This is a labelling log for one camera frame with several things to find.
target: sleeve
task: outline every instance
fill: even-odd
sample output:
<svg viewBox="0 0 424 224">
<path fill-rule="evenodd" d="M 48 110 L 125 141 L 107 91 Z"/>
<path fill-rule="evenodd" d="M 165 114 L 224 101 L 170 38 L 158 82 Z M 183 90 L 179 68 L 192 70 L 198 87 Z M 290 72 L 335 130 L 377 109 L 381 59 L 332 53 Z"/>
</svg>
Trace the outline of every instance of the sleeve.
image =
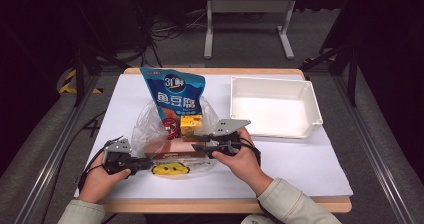
<svg viewBox="0 0 424 224">
<path fill-rule="evenodd" d="M 62 214 L 59 224 L 97 224 L 105 216 L 103 206 L 80 200 L 72 200 Z"/>
<path fill-rule="evenodd" d="M 340 223 L 333 214 L 280 178 L 269 185 L 258 201 L 272 216 L 286 224 Z"/>
</svg>

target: white plastic tray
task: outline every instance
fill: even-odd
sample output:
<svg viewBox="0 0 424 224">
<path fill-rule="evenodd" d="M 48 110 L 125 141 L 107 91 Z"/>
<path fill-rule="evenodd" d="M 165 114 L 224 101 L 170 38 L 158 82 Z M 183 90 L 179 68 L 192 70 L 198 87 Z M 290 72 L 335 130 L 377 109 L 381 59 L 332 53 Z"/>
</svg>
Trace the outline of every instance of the white plastic tray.
<svg viewBox="0 0 424 224">
<path fill-rule="evenodd" d="M 310 81 L 232 77 L 230 116 L 256 136 L 307 138 L 323 124 Z"/>
</svg>

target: wooden table edge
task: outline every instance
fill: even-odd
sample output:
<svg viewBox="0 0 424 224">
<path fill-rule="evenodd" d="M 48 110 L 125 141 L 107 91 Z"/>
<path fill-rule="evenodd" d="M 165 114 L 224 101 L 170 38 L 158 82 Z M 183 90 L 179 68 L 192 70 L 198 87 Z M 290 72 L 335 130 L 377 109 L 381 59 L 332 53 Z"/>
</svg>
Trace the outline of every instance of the wooden table edge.
<svg viewBox="0 0 424 224">
<path fill-rule="evenodd" d="M 332 213 L 352 209 L 347 196 L 312 199 Z M 262 213 L 256 199 L 114 199 L 99 204 L 115 213 Z"/>
<path fill-rule="evenodd" d="M 173 69 L 180 72 L 188 72 L 193 74 L 264 74 L 264 75 L 281 75 L 281 74 L 293 74 L 300 75 L 303 79 L 305 76 L 299 69 L 287 69 L 287 68 L 163 68 Z M 124 74 L 141 74 L 140 68 L 133 67 L 127 68 Z"/>
</svg>

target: person's hand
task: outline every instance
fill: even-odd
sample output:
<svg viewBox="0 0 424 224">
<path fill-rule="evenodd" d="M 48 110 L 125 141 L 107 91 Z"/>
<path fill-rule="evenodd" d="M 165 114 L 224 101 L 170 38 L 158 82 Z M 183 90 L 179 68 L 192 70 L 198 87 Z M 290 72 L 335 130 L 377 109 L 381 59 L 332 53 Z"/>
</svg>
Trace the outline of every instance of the person's hand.
<svg viewBox="0 0 424 224">
<path fill-rule="evenodd" d="M 246 128 L 240 128 L 237 132 L 242 143 L 254 145 Z M 212 155 L 222 164 L 228 166 L 236 177 L 246 182 L 257 196 L 262 194 L 273 181 L 260 168 L 255 153 L 247 147 L 242 146 L 235 156 L 227 156 L 217 151 L 213 152 Z"/>
<path fill-rule="evenodd" d="M 102 164 L 104 152 L 102 152 L 90 168 Z M 92 169 L 85 180 L 84 188 L 78 196 L 78 199 L 85 202 L 97 203 L 104 198 L 116 183 L 124 180 L 131 173 L 130 169 L 125 169 L 113 175 L 109 175 L 103 166 Z"/>
</svg>

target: snack bag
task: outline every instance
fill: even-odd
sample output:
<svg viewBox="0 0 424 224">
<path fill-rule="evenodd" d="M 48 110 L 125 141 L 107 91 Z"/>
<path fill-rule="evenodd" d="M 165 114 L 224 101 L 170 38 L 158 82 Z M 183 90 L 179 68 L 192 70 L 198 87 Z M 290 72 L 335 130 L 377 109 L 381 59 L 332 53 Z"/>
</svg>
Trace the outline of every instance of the snack bag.
<svg viewBox="0 0 424 224">
<path fill-rule="evenodd" d="M 140 70 L 169 133 L 168 139 L 179 137 L 182 115 L 202 115 L 200 96 L 205 78 L 172 69 L 141 67 Z"/>
</svg>

